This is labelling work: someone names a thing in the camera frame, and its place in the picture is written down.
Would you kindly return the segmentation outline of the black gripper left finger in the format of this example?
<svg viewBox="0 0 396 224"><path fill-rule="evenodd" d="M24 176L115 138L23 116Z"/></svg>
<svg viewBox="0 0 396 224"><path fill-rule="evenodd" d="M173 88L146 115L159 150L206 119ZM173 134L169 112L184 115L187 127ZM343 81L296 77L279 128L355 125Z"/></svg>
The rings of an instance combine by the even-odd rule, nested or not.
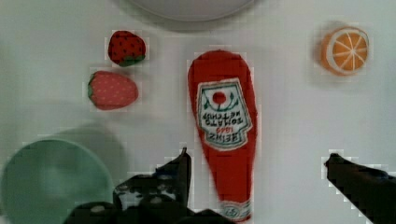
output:
<svg viewBox="0 0 396 224"><path fill-rule="evenodd" d="M165 196L184 206L188 205L191 185L191 156L182 152L150 175L135 175L113 190L113 203L119 209L137 207L149 196Z"/></svg>

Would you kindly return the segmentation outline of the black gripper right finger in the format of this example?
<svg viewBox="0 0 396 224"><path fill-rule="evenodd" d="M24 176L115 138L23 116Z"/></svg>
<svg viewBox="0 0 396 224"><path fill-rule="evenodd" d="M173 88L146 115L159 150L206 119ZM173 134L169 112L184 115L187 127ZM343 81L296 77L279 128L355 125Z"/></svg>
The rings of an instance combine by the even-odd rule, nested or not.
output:
<svg viewBox="0 0 396 224"><path fill-rule="evenodd" d="M332 153L324 162L327 179L373 224L396 223L396 178Z"/></svg>

